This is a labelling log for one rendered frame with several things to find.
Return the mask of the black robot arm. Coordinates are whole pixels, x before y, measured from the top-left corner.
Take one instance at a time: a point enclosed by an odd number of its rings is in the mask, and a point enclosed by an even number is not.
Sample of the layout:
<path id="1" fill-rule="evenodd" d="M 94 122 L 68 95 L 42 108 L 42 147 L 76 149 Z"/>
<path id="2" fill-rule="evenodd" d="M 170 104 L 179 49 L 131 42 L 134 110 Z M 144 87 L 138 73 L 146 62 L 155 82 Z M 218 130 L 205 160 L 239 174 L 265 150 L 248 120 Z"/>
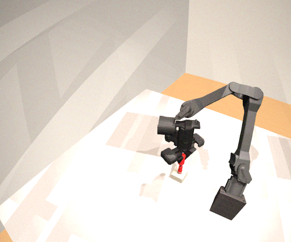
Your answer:
<path id="1" fill-rule="evenodd" d="M 237 82 L 230 82 L 226 86 L 223 86 L 206 96 L 185 101 L 175 117 L 159 116 L 157 134 L 165 135 L 165 141 L 172 141 L 175 146 L 177 146 L 176 134 L 178 134 L 178 136 L 183 140 L 190 140 L 193 137 L 194 129 L 200 129 L 200 122 L 197 119 L 180 120 L 194 116 L 206 106 L 230 94 L 243 100 L 244 116 L 238 148 L 235 153 L 230 154 L 229 167 L 232 175 L 230 179 L 227 180 L 224 189 L 227 194 L 242 199 L 242 194 L 247 184 L 252 181 L 249 172 L 249 150 L 255 126 L 255 117 L 261 106 L 264 95 L 260 88 L 242 85 Z"/>

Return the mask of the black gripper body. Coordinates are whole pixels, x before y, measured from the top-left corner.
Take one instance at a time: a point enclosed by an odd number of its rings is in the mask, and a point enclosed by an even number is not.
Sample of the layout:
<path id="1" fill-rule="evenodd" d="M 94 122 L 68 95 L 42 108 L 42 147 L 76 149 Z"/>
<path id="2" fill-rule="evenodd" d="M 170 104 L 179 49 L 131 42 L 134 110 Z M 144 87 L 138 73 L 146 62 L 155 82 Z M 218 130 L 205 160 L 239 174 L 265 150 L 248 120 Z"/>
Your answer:
<path id="1" fill-rule="evenodd" d="M 176 134 L 177 138 L 177 147 L 173 149 L 167 148 L 161 151 L 161 157 L 166 161 L 167 164 L 171 165 L 175 163 L 182 154 L 193 149 L 194 144 L 197 143 L 198 147 L 202 147 L 204 145 L 204 138 L 199 136 L 197 133 L 193 134 L 193 137 L 190 140 L 181 139 L 178 134 Z"/>

